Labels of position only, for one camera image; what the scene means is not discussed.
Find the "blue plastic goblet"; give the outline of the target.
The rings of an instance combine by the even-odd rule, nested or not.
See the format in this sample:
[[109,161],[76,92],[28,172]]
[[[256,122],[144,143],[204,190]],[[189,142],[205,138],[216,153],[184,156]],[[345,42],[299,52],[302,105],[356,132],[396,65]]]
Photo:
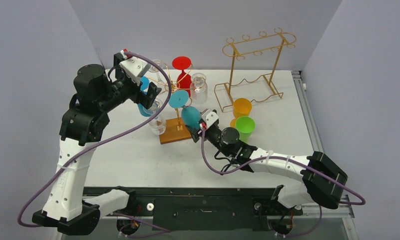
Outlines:
[[141,77],[140,80],[141,80],[140,90],[141,90],[141,93],[142,93],[142,102],[138,104],[138,110],[139,110],[140,114],[143,117],[148,118],[153,114],[152,110],[150,110],[150,108],[152,107],[153,103],[151,103],[151,104],[148,103],[147,104],[147,100],[145,98],[147,96],[147,89],[149,87],[150,81],[145,76]]
[[200,129],[199,121],[201,119],[200,111],[193,106],[185,106],[189,100],[188,92],[177,90],[171,94],[169,104],[174,109],[182,108],[181,117],[186,126],[193,129]]

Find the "gold spiral rack wooden base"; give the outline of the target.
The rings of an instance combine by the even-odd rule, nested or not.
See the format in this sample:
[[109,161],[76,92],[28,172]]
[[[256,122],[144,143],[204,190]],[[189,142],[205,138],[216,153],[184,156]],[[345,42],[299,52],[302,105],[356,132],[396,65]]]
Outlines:
[[[192,68],[193,68],[193,65],[191,64],[191,67],[187,70],[189,74],[190,74]],[[177,79],[172,80],[171,84],[165,83],[164,80],[162,80],[160,78],[161,74],[159,73],[159,70],[156,67],[152,66],[150,68],[149,72],[156,73],[156,75],[157,75],[156,79],[148,77],[149,81],[151,83],[158,84],[158,86],[160,86],[160,87],[163,87],[164,88],[163,91],[165,93],[172,94],[177,90],[182,90],[176,86]],[[179,112],[180,109],[181,108],[175,109],[175,111],[176,111],[175,118],[166,120],[166,130],[163,134],[159,135],[159,140],[162,145],[168,144],[168,143],[173,143],[173,142],[178,142],[181,140],[187,140],[187,139],[191,138],[191,135],[190,135],[189,131],[186,129],[185,123],[183,122],[182,117],[180,115],[180,112]]]

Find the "patterned clear glass goblet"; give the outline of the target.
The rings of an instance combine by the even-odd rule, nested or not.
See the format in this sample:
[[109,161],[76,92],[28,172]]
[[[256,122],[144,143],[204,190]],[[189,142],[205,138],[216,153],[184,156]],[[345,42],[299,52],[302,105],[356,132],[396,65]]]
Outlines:
[[194,103],[203,104],[207,100],[206,76],[202,73],[194,73],[191,76],[190,94]]

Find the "small clear wine glass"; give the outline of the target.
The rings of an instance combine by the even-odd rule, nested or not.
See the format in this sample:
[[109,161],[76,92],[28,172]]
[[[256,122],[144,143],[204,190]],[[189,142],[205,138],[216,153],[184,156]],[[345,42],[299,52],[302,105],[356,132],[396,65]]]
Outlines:
[[[157,113],[157,111],[162,107],[163,102],[156,98],[150,108],[144,108],[147,117],[150,117]],[[166,130],[166,120],[162,115],[158,114],[153,120],[149,122],[149,126],[152,132],[156,135],[161,135]]]

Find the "blue plastic goblet front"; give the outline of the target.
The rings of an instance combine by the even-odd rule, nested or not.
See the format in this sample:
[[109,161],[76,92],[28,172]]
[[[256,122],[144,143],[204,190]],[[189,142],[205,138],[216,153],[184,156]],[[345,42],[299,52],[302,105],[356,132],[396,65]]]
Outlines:
[[177,90],[171,94],[169,104],[174,109],[182,108],[181,117],[186,126],[193,129],[200,129],[199,121],[201,119],[200,111],[193,106],[185,106],[189,100],[188,92]]

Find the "red plastic goblet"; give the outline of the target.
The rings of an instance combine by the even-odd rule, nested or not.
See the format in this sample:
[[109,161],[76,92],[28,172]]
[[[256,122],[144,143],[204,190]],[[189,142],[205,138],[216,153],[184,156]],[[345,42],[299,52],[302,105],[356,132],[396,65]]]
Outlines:
[[191,67],[191,64],[191,59],[187,56],[178,56],[172,61],[172,66],[177,70],[181,70],[176,81],[176,86],[181,90],[185,90],[189,96],[191,96],[190,87],[192,81],[191,75],[187,70]]

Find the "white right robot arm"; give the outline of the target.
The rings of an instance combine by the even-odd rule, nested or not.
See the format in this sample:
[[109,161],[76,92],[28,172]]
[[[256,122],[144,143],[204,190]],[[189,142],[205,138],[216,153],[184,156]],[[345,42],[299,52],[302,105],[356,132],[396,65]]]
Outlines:
[[206,126],[200,121],[198,126],[188,126],[187,129],[194,142],[208,141],[236,170],[270,173],[296,180],[296,185],[278,186],[270,199],[270,208],[277,214],[308,203],[332,210],[341,204],[348,176],[323,152],[293,156],[264,150],[241,141],[240,134],[233,127],[219,129],[216,122]]

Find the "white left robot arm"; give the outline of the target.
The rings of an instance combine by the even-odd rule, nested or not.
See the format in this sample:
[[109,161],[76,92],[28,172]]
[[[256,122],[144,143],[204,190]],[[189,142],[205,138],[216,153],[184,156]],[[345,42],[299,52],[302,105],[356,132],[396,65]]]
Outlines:
[[152,60],[122,50],[114,55],[115,80],[100,64],[88,64],[78,70],[73,81],[76,93],[62,117],[56,172],[45,184],[50,193],[43,208],[33,213],[32,227],[85,236],[109,214],[121,211],[131,215],[136,211],[133,191],[126,187],[118,186],[89,199],[82,197],[93,154],[105,144],[102,135],[109,123],[109,112],[127,100],[149,109],[160,93],[153,83],[147,85],[147,90],[142,89],[141,78],[152,66]]

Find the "green plastic goblet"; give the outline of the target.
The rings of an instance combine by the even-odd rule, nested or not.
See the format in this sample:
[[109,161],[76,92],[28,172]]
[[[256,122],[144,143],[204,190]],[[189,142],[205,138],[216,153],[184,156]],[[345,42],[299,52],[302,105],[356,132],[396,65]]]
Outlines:
[[249,116],[238,117],[235,121],[235,128],[240,135],[239,139],[245,143],[248,143],[250,136],[255,130],[255,127],[255,121]]

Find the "orange plastic goblet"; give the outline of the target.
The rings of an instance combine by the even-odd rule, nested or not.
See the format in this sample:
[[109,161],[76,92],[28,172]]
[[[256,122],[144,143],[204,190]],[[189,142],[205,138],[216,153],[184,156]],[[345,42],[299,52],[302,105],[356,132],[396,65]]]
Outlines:
[[252,110],[252,103],[246,98],[238,98],[233,103],[233,116],[234,118],[230,122],[230,127],[235,127],[236,119],[239,117],[249,116]]

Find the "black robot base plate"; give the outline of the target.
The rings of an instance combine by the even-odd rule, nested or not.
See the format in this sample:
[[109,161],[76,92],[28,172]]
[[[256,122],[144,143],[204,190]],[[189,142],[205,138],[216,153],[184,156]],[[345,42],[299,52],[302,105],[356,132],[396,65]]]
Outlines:
[[279,188],[153,188],[129,192],[128,207],[118,210],[136,218],[152,217],[153,224],[170,231],[267,230],[266,217],[300,216],[301,210],[276,200]]

